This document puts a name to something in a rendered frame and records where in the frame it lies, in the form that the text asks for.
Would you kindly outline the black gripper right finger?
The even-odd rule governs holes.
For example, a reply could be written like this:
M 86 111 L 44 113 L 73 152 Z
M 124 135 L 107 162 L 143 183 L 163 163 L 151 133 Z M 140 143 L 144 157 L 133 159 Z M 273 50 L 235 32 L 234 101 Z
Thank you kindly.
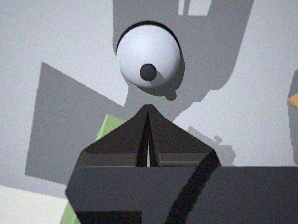
M 148 104 L 148 143 L 150 167 L 221 166 L 213 148 L 163 117 L 153 104 Z

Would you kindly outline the brown cardboard box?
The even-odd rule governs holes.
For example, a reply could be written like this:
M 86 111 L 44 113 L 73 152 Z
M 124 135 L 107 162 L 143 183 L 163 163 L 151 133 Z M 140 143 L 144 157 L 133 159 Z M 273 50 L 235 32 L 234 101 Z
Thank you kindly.
M 293 95 L 292 97 L 290 97 L 288 99 L 288 101 L 295 107 L 298 109 L 298 93 L 296 93 L 295 95 Z

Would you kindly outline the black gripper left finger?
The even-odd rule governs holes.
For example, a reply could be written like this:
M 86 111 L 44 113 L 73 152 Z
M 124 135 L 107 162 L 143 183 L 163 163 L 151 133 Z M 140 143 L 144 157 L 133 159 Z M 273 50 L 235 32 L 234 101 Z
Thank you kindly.
M 83 149 L 74 169 L 83 165 L 141 167 L 141 162 L 147 167 L 147 157 L 148 104 L 144 104 L 134 117 Z

